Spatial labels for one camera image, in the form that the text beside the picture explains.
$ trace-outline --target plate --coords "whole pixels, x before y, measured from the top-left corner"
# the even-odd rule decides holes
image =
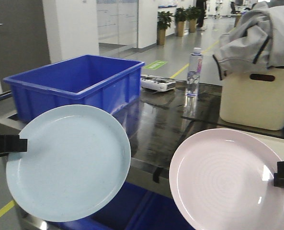
[[[107,112],[88,105],[47,111],[21,132],[28,151],[11,153],[9,190],[26,212],[65,222],[104,207],[122,187],[130,167],[126,132]]]
[[[170,164],[170,189],[196,230],[284,230],[280,158],[256,138],[209,129],[187,138]]]

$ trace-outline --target basket handle hole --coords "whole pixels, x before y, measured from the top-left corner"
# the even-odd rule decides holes
[[[250,75],[250,79],[256,80],[256,81],[274,81],[275,80],[275,76],[273,76],[273,75],[266,75],[266,74],[252,73]]]

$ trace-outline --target door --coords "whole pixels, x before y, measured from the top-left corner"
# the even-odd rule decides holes
[[[50,63],[41,0],[0,0],[0,82]]]

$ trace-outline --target white storage basket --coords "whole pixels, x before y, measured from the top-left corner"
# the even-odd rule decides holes
[[[284,69],[230,74],[223,80],[220,117],[270,130],[284,127]]]

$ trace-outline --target pink plate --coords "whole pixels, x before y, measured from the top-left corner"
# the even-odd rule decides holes
[[[284,230],[284,188],[273,186],[278,161],[248,134],[205,130],[176,150],[172,196],[196,230]]]

